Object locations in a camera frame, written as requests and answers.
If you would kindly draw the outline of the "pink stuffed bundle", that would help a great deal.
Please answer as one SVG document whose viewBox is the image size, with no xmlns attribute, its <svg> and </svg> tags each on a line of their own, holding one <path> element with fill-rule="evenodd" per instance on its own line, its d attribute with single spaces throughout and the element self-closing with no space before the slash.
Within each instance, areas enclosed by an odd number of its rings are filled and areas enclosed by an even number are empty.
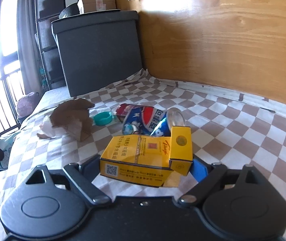
<svg viewBox="0 0 286 241">
<path fill-rule="evenodd" d="M 23 95 L 16 104 L 17 117 L 23 118 L 31 115 L 39 102 L 39 94 L 31 92 Z"/>
</svg>

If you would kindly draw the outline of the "brown cardboard box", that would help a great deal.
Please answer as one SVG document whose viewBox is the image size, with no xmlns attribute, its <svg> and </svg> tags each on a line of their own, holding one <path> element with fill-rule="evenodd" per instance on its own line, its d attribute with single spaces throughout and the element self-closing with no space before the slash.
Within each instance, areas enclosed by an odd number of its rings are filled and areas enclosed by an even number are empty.
<svg viewBox="0 0 286 241">
<path fill-rule="evenodd" d="M 78 0 L 80 14 L 116 9 L 116 0 Z"/>
</svg>

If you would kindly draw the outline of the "small red box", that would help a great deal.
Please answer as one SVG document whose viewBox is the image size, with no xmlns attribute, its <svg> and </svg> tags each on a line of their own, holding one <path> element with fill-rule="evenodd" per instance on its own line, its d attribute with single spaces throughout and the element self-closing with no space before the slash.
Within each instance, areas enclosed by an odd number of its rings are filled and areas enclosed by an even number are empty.
<svg viewBox="0 0 286 241">
<path fill-rule="evenodd" d="M 138 108 L 140 105 L 136 104 L 129 104 L 129 103 L 122 103 L 120 104 L 116 111 L 115 115 L 118 118 L 118 120 L 122 123 L 127 116 L 127 114 L 133 109 L 133 108 Z"/>
</svg>

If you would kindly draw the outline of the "crumpled white tissue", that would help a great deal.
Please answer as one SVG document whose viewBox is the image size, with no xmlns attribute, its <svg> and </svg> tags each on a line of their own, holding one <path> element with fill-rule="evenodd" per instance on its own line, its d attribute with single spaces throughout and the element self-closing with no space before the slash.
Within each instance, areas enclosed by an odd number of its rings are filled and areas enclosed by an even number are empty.
<svg viewBox="0 0 286 241">
<path fill-rule="evenodd" d="M 40 131 L 36 133 L 40 139 L 54 139 L 65 134 L 67 134 L 67 132 L 64 128 L 54 127 L 52 125 L 49 116 L 45 116 L 42 124 L 40 124 Z"/>
</svg>

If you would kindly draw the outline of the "torn brown cardboard piece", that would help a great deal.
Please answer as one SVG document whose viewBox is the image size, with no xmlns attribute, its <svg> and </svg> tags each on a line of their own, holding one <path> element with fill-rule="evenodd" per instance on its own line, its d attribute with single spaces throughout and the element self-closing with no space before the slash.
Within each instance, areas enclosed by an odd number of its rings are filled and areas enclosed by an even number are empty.
<svg viewBox="0 0 286 241">
<path fill-rule="evenodd" d="M 85 98 L 76 98 L 59 104 L 50 115 L 54 128 L 62 128 L 75 140 L 82 142 L 91 136 L 93 119 L 89 109 L 95 106 Z"/>
</svg>

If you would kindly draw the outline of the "checkered beige blanket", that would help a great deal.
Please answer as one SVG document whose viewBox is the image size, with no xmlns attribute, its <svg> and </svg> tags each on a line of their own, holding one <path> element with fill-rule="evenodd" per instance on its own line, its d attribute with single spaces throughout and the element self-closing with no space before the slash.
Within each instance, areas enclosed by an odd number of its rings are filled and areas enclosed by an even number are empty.
<svg viewBox="0 0 286 241">
<path fill-rule="evenodd" d="M 147 71 L 85 94 L 95 106 L 91 115 L 115 111 L 123 103 L 178 108 L 191 128 L 193 152 L 207 163 L 221 162 L 231 169 L 252 164 L 286 199 L 286 105 L 259 96 L 231 93 L 195 83 L 160 80 Z M 43 119 L 61 102 L 58 96 L 42 101 L 25 120 L 11 149 L 9 167 L 1 173 L 0 204 L 32 169 L 46 164 L 61 169 L 101 154 L 122 132 L 117 121 L 93 127 L 87 140 L 68 135 L 40 139 Z M 0 223 L 0 240 L 5 237 Z"/>
</svg>

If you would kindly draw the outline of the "balcony metal railing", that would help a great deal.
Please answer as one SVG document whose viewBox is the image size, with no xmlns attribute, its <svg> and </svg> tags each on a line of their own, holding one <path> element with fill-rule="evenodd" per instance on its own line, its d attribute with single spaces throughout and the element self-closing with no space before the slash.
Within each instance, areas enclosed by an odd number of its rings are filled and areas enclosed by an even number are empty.
<svg viewBox="0 0 286 241">
<path fill-rule="evenodd" d="M 0 136 L 20 128 L 16 106 L 25 90 L 21 70 L 0 73 Z"/>
</svg>

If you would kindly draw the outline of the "crushed blue Pepsi can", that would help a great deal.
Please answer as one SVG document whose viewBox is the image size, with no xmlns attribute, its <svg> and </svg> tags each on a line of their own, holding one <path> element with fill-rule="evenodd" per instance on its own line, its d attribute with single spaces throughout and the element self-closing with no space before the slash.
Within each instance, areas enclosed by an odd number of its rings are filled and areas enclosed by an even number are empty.
<svg viewBox="0 0 286 241">
<path fill-rule="evenodd" d="M 157 124 L 151 136 L 153 137 L 170 137 L 173 126 L 185 126 L 185 119 L 178 108 L 169 109 L 164 118 Z"/>
</svg>

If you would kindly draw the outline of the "grey brown curtain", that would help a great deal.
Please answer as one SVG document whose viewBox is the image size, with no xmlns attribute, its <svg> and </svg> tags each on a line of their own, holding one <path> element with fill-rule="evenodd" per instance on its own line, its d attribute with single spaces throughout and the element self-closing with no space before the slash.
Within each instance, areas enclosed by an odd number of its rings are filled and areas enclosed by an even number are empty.
<svg viewBox="0 0 286 241">
<path fill-rule="evenodd" d="M 42 95 L 40 55 L 35 39 L 35 0 L 17 0 L 17 44 L 25 93 Z"/>
</svg>

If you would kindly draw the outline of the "teal plastic lid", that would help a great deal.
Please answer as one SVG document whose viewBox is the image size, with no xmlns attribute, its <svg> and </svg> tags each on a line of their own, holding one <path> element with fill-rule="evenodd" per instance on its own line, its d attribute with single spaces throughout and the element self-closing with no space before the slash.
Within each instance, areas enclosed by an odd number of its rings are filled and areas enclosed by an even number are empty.
<svg viewBox="0 0 286 241">
<path fill-rule="evenodd" d="M 110 111 L 104 111 L 96 114 L 93 117 L 94 123 L 96 126 L 105 126 L 111 123 L 114 119 L 114 115 Z"/>
</svg>

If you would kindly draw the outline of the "dark grey storage box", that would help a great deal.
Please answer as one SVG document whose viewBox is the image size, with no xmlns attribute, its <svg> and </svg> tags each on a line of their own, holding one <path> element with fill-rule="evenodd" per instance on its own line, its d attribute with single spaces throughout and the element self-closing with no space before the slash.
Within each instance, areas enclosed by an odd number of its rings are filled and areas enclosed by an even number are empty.
<svg viewBox="0 0 286 241">
<path fill-rule="evenodd" d="M 52 22 L 71 97 L 124 80 L 142 69 L 134 10 L 106 10 Z"/>
</svg>

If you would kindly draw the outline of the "black drawer tower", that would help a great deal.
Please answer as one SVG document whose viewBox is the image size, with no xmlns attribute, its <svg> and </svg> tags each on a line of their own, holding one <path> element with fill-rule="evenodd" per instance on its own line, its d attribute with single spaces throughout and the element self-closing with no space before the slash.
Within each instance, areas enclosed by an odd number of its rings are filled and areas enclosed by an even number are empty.
<svg viewBox="0 0 286 241">
<path fill-rule="evenodd" d="M 65 7 L 65 0 L 35 0 L 38 48 L 48 89 L 66 85 L 57 44 L 52 34 L 52 22 L 59 18 Z"/>
</svg>

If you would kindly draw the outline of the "yellow cigarette carton box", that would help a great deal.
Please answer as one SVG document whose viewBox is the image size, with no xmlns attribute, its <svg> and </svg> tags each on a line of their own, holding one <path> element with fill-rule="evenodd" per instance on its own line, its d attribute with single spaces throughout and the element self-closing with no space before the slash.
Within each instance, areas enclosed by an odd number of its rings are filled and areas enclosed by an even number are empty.
<svg viewBox="0 0 286 241">
<path fill-rule="evenodd" d="M 175 187 L 192 165 L 191 128 L 173 126 L 169 137 L 116 136 L 100 157 L 102 176 L 149 187 Z"/>
</svg>

